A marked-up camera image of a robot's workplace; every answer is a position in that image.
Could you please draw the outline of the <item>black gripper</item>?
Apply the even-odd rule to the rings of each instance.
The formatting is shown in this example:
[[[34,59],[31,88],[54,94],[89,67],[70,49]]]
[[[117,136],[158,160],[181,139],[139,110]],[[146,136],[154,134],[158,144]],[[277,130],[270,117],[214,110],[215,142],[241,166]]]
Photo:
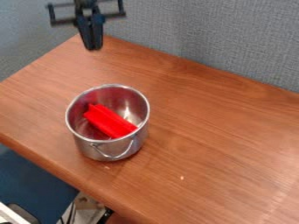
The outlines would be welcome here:
[[[103,13],[99,4],[111,1],[117,1],[118,11]],[[74,8],[75,16],[58,19],[55,10],[66,7]],[[107,20],[123,18],[127,15],[123,0],[71,0],[67,3],[49,3],[46,8],[50,12],[53,26],[69,24],[78,26],[83,44],[89,50],[99,50],[103,46],[103,24]],[[91,20],[93,40],[89,20]]]

